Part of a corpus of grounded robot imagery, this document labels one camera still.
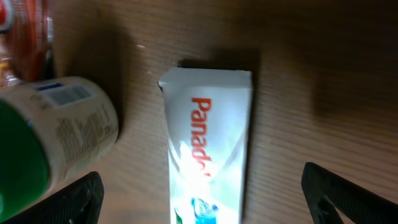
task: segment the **brown tabletop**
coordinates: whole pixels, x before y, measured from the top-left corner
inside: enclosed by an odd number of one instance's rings
[[[321,166],[398,202],[396,6],[364,1],[54,1],[58,74],[87,76],[122,119],[97,170],[99,223],[168,223],[159,77],[243,69],[256,87],[244,223],[311,223],[300,186]]]

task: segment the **wood grain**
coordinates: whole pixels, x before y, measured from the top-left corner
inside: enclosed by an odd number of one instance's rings
[[[90,167],[100,223],[168,223],[157,80],[180,63],[246,68],[256,94],[244,223],[311,223],[307,161],[398,202],[398,19],[387,1],[54,1],[60,75],[111,96],[122,131]]]

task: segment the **brand name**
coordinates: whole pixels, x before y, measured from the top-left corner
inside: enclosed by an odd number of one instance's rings
[[[206,134],[207,134],[207,115],[211,109],[210,98],[192,98],[192,103],[197,109],[191,112],[191,146],[192,157],[199,164],[203,175],[210,177],[206,170],[206,163],[211,161],[211,157],[206,154]]]

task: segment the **green bottle cap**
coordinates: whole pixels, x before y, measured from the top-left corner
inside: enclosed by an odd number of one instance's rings
[[[0,100],[0,223],[39,199],[48,181],[47,158],[34,131]]]

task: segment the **barcode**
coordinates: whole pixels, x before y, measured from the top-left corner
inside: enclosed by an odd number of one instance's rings
[[[91,93],[83,85],[64,86],[59,89],[54,88],[51,91],[46,91],[44,94],[58,107],[91,97]]]

